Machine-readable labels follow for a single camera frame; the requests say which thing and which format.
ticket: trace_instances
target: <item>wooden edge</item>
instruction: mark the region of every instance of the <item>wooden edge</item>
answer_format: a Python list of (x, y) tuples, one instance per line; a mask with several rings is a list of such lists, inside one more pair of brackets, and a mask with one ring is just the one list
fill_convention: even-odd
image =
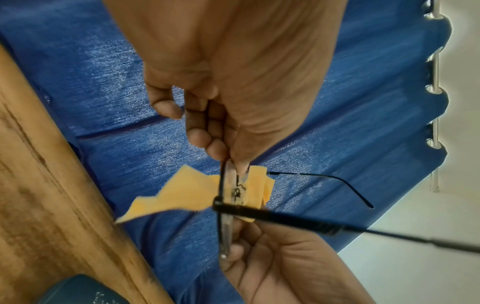
[(84, 273), (131, 304), (173, 303), (0, 46), (0, 302)]

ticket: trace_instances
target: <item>eyeglass temple arm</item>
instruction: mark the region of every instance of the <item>eyeglass temple arm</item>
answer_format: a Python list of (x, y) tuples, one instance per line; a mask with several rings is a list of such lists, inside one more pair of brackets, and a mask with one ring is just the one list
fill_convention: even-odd
[(336, 176), (323, 175), (323, 174), (317, 174), (317, 173), (291, 173), (291, 172), (274, 172), (274, 171), (267, 172), (267, 174), (270, 174), (270, 175), (285, 174), (285, 175), (317, 176), (317, 177), (327, 177), (327, 178), (336, 179), (336, 180), (339, 180), (339, 181), (343, 182), (345, 185), (347, 185), (348, 188), (350, 188), (350, 190), (355, 192), (355, 194), (365, 203), (365, 205), (367, 205), (371, 209), (374, 208), (372, 203), (370, 203), (369, 200), (367, 200), (363, 195), (361, 195), (360, 192), (358, 192), (352, 185), (350, 185), (346, 180), (344, 180), (342, 178), (339, 178), (339, 177), (336, 177)]
[(330, 221), (317, 221), (309, 218), (303, 218), (281, 212), (271, 212), (268, 210), (258, 210), (238, 205), (224, 204), (220, 201), (214, 201), (213, 210), (218, 213), (226, 213), (235, 216), (242, 216), (253, 218), (265, 222), (291, 226), (295, 228), (314, 231), (320, 234), (335, 235), (340, 231), (369, 233), (380, 236), (391, 237), (395, 239), (402, 239), (415, 243), (430, 244), (438, 248), (453, 249), (463, 252), (471, 252), (480, 254), (480, 246), (473, 244), (465, 244), (455, 241), (442, 240), (437, 238), (422, 238), (416, 236), (402, 235), (396, 233), (389, 233), (377, 230), (370, 230), (367, 228), (346, 225), (342, 223), (334, 223)]

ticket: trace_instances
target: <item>black eyeglasses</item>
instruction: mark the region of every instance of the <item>black eyeglasses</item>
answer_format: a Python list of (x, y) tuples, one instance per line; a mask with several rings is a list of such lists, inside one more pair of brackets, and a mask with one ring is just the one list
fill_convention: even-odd
[[(327, 177), (336, 179), (351, 189), (369, 208), (374, 206), (354, 189), (347, 181), (329, 175), (309, 174), (309, 173), (289, 173), (289, 172), (267, 172), (270, 175), (306, 175)], [(213, 200), (213, 210), (217, 212), (217, 229), (220, 256), (225, 258), (230, 254), (230, 245), (232, 244), (233, 234), (233, 216), (241, 216), (261, 220), (279, 225), (295, 227), (299, 229), (310, 230), (324, 235), (335, 235), (340, 231), (352, 233), (369, 233), (396, 239), (402, 239), (415, 243), (430, 244), (439, 248), (453, 249), (463, 252), (480, 253), (480, 246), (465, 244), (456, 241), (443, 240), (438, 238), (423, 238), (411, 235), (396, 234), (371, 230), (368, 228), (357, 227), (345, 223), (339, 223), (329, 220), (317, 220), (303, 216), (296, 216), (282, 212), (269, 210), (258, 210), (242, 206), (243, 193), (245, 192), (246, 176), (239, 177), (231, 161), (227, 161), (220, 172), (220, 184), (218, 196)]]

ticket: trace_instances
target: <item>yellow fabric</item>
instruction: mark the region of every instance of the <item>yellow fabric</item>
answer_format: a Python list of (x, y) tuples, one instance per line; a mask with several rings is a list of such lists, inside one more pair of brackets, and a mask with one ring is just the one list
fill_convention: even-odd
[[(260, 209), (270, 200), (275, 180), (267, 176), (267, 168), (251, 166), (246, 180), (244, 205)], [(201, 211), (210, 207), (219, 192), (219, 175), (205, 175), (184, 165), (156, 196), (137, 197), (125, 215), (115, 222), (123, 223), (137, 217), (166, 210)]]

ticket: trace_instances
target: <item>dark blue object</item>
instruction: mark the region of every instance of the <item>dark blue object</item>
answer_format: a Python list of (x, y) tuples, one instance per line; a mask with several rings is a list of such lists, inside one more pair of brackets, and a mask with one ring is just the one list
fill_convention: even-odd
[(79, 274), (52, 286), (35, 304), (129, 304), (118, 293)]
[[(426, 144), (446, 94), (430, 84), (427, 58), (451, 33), (424, 18), (423, 0), (350, 0), (335, 57), (305, 123), (262, 155), (276, 177), (269, 206), (368, 227), (441, 165), (445, 149)], [(136, 196), (155, 195), (182, 165), (218, 174), (219, 164), (188, 144), (185, 123), (149, 107), (142, 63), (100, 0), (3, 0), (0, 34), (116, 216)], [(175, 91), (183, 103), (183, 94)], [(237, 303), (218, 268), (216, 217), (169, 211), (125, 229), (177, 303)], [(336, 250), (355, 236), (325, 239)]]

